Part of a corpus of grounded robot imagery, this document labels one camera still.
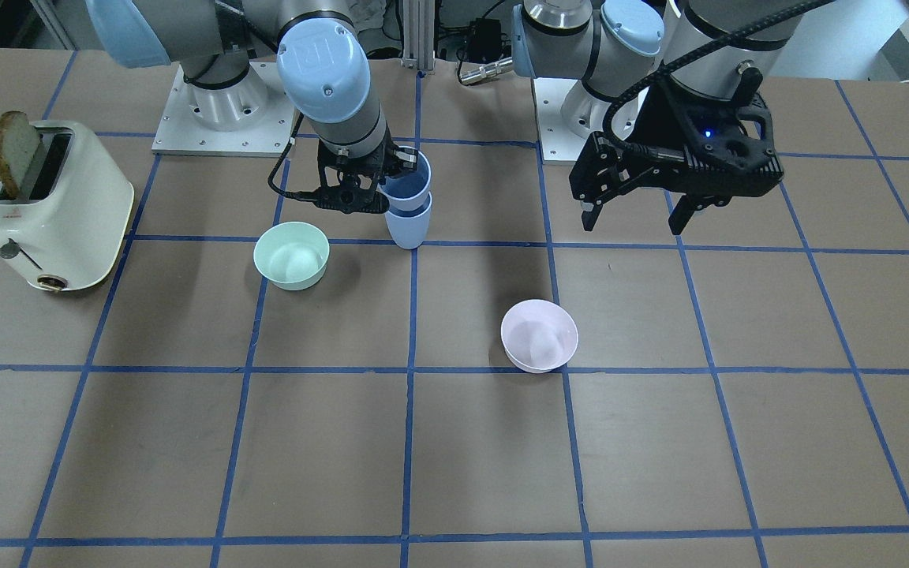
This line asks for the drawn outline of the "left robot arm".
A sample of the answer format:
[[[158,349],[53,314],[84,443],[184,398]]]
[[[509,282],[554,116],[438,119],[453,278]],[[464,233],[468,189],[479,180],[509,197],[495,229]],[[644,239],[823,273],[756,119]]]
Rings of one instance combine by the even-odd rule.
[[[700,210],[765,196],[785,175],[760,89],[819,1],[523,1],[514,71],[573,80],[585,143],[569,175],[587,231],[638,188],[678,195],[679,236]]]

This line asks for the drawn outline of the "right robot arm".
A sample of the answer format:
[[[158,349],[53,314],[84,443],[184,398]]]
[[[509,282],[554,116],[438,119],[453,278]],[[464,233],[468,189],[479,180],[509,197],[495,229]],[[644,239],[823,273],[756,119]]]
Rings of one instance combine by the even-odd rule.
[[[386,184],[416,170],[392,140],[344,1],[89,1],[100,42],[130,69],[179,73],[152,150],[285,159],[299,127],[319,139],[319,182],[282,196],[382,215]]]

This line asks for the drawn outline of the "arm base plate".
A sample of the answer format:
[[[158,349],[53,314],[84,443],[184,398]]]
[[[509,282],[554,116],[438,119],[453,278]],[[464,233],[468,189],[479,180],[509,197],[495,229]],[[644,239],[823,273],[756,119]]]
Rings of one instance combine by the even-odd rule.
[[[253,62],[241,82],[221,90],[190,85],[178,69],[151,149],[158,155],[277,157],[296,116],[270,62]]]
[[[545,165],[573,165],[591,132],[602,132],[613,95],[592,94],[578,74],[533,79],[535,118]]]

